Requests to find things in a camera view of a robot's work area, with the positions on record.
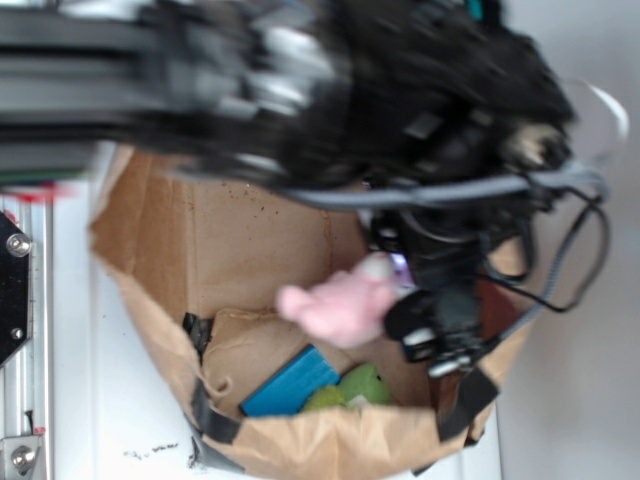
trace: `brown paper bag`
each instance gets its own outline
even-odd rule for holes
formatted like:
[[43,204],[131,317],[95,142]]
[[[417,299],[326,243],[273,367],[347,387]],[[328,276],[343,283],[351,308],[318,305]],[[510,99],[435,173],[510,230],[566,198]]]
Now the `brown paper bag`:
[[[251,475],[368,480],[430,465],[479,439],[493,397],[442,440],[444,420],[451,426],[465,413],[463,400],[480,395],[473,378],[429,382],[426,366],[405,363],[394,342],[339,351],[269,311],[278,286],[311,286],[366,254],[354,215],[314,210],[246,183],[183,183],[163,175],[159,163],[122,151],[92,225],[93,250],[209,447]],[[506,297],[481,293],[487,332],[513,321]],[[215,316],[202,366],[181,327],[185,312]],[[478,378],[501,385],[526,333],[483,359]],[[376,363],[396,406],[242,418],[239,402],[312,341],[340,373]]]

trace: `gray cable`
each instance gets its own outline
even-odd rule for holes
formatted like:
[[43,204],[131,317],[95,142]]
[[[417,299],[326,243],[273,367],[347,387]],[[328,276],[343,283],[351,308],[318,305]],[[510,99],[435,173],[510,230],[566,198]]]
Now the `gray cable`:
[[[602,197],[609,190],[602,176],[586,168],[573,167],[561,171],[532,173],[530,180],[552,190],[593,187]],[[298,202],[328,210],[355,210],[359,208],[398,209],[406,207],[443,208],[454,202],[473,201],[527,191],[528,179],[515,174],[502,175],[450,185],[412,188],[385,188],[364,192],[336,192],[299,189],[280,189],[277,193]]]
[[[585,223],[589,216],[590,216],[590,213],[588,213],[585,216],[582,223]],[[553,296],[553,292],[555,291],[556,286],[558,285],[558,280],[560,279],[560,272],[562,271],[562,266],[564,264],[564,261],[579,234],[580,234],[580,229],[572,230],[571,233],[567,236],[567,238],[564,240],[564,242],[560,246],[560,249],[558,250],[558,252],[556,253],[555,258],[553,259],[553,263],[549,268],[549,274],[547,275],[547,282],[545,284],[544,291],[542,292],[542,295],[540,295],[540,298],[545,302],[548,302]],[[545,308],[544,305],[541,303],[537,303],[533,305],[525,313],[523,313],[522,316],[518,320],[516,320],[516,322],[513,325],[511,325],[509,328],[507,328],[505,331],[503,331],[500,334],[500,340],[501,341],[505,340],[512,333],[514,333],[515,331],[524,327],[527,323],[534,320],[535,317],[544,308]]]

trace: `metal frame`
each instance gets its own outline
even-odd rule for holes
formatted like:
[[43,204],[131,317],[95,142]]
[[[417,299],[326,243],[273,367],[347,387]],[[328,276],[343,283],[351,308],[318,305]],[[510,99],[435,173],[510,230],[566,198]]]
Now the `metal frame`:
[[[34,479],[51,478],[51,207],[30,205],[9,196],[0,196],[0,210],[9,212],[19,228],[32,240],[29,267],[29,338],[0,368],[0,438],[5,451],[14,445],[40,445],[33,471]],[[17,472],[4,462],[2,479]]]
[[0,212],[0,365],[31,337],[30,251],[31,240]]

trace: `black cable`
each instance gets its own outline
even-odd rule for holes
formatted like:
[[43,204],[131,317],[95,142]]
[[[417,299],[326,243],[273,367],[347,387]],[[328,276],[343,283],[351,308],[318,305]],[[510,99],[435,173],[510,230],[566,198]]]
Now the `black cable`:
[[589,287],[591,287],[595,279],[600,275],[600,272],[604,267],[607,256],[609,254],[610,245],[611,245],[611,226],[610,226],[610,222],[609,222],[609,218],[607,217],[607,214],[599,206],[599,204],[601,203],[600,197],[590,198],[580,190],[577,190],[574,188],[567,188],[567,191],[572,193],[576,197],[582,199],[587,205],[577,216],[576,220],[573,222],[573,225],[565,235],[565,238],[561,244],[559,252],[564,250],[567,247],[567,245],[573,241],[573,238],[582,230],[582,228],[586,224],[591,213],[595,213],[598,216],[601,224],[601,233],[602,233],[602,242],[600,243],[600,249],[599,249],[599,253],[596,258],[596,261],[594,265],[591,267],[585,279],[576,289],[574,298],[569,304],[563,307],[554,305],[553,303],[548,302],[547,300],[543,299],[539,295],[536,295],[531,292],[527,292],[526,290],[513,286],[509,282],[505,282],[499,278],[491,277],[490,275],[477,275],[476,278],[478,278],[479,280],[490,281],[492,283],[495,283],[496,285],[500,285],[501,287],[511,292],[514,292],[518,295],[534,300],[536,303],[557,313],[566,313],[572,310],[573,308],[575,308],[576,306],[578,306],[582,301],[584,294],[589,289]]
[[525,252],[525,258],[527,261],[527,265],[525,271],[518,275],[508,275],[499,271],[491,262],[491,259],[488,256],[488,253],[491,252],[491,238],[487,232],[481,232],[480,234],[480,245],[482,246],[484,253],[484,267],[489,272],[489,277],[505,282],[509,285],[521,285],[527,281],[527,279],[533,273],[534,266],[536,264],[536,247],[533,242],[533,235],[531,233],[531,227],[529,225],[529,220],[524,220],[519,222],[520,229],[520,238],[522,240],[522,245]]
[[471,243],[476,240],[477,235],[474,232],[468,232],[466,235],[460,235],[459,237],[442,235],[429,230],[416,219],[414,213],[411,210],[399,210],[398,213],[402,220],[411,228],[414,232],[424,237],[430,238],[437,242],[446,243],[449,245],[463,245]]

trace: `metal bracket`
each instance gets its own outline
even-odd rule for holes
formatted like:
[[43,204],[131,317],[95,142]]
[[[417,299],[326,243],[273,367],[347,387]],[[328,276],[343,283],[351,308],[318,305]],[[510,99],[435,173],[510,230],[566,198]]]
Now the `metal bracket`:
[[0,366],[31,336],[29,253],[31,240],[0,213]]
[[42,437],[4,438],[0,440],[2,480],[31,480],[42,446]]

